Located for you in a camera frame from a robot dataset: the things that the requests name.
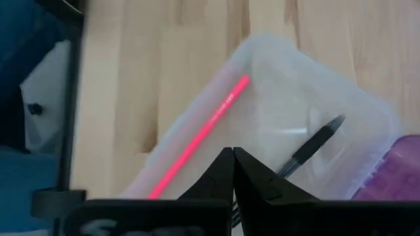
black plastic piece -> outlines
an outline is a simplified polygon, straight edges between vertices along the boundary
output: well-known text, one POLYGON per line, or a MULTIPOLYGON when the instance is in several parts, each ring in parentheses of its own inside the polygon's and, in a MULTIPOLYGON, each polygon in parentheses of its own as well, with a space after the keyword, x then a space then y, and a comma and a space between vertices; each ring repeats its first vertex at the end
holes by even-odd
POLYGON ((28 104, 26 106, 31 115, 42 115, 44 108, 38 103, 28 104))
POLYGON ((64 233, 229 236, 232 175, 245 236, 420 235, 420 202, 321 201, 237 147, 223 149, 178 200, 87 201, 64 233))
POLYGON ((69 236, 230 235, 233 169, 233 151, 225 148, 178 200, 87 201, 68 216, 64 233, 69 236))
POLYGON ((40 189, 32 193, 31 215, 49 220, 61 218, 67 216, 85 199, 85 190, 40 189))
POLYGON ((203 176, 179 199, 222 199, 232 206, 234 164, 232 148, 224 148, 203 176))

black clamp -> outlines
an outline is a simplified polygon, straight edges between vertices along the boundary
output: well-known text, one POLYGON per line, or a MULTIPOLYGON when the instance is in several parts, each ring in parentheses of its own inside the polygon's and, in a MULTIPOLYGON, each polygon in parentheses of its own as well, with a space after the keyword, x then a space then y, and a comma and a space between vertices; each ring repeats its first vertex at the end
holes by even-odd
POLYGON ((61 218, 85 200, 85 190, 40 189, 32 193, 31 215, 41 219, 61 218))

wooden table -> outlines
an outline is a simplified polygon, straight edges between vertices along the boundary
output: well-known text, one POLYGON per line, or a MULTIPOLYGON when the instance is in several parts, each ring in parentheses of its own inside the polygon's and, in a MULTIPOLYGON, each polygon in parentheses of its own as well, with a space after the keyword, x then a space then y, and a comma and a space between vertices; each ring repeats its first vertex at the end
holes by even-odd
POLYGON ((72 188, 115 197, 250 33, 288 38, 420 132, 418 0, 90 0, 72 188))

blue fabric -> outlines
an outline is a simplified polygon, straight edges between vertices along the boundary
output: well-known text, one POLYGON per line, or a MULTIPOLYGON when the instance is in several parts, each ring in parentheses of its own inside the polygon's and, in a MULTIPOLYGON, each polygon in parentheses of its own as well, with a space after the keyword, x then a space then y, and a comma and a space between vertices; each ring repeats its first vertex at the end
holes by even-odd
POLYGON ((1 106, 65 36, 62 23, 34 0, 0 0, 0 35, 1 106))
POLYGON ((54 187, 58 159, 0 147, 0 232, 50 229, 52 222, 30 216, 32 191, 54 187))
MULTIPOLYGON (((0 108, 10 103, 21 82, 63 40, 64 25, 34 0, 0 0, 0 108)), ((32 218, 30 205, 33 190, 55 186, 57 164, 54 157, 0 146, 1 233, 52 227, 50 221, 32 218)))

purple object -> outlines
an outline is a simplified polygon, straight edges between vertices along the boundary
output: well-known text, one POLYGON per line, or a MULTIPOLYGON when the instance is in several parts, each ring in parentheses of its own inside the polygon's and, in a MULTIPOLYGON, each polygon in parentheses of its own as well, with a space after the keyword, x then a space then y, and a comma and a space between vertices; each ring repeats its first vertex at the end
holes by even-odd
POLYGON ((353 196, 361 201, 420 200, 420 136, 398 139, 373 177, 353 196))

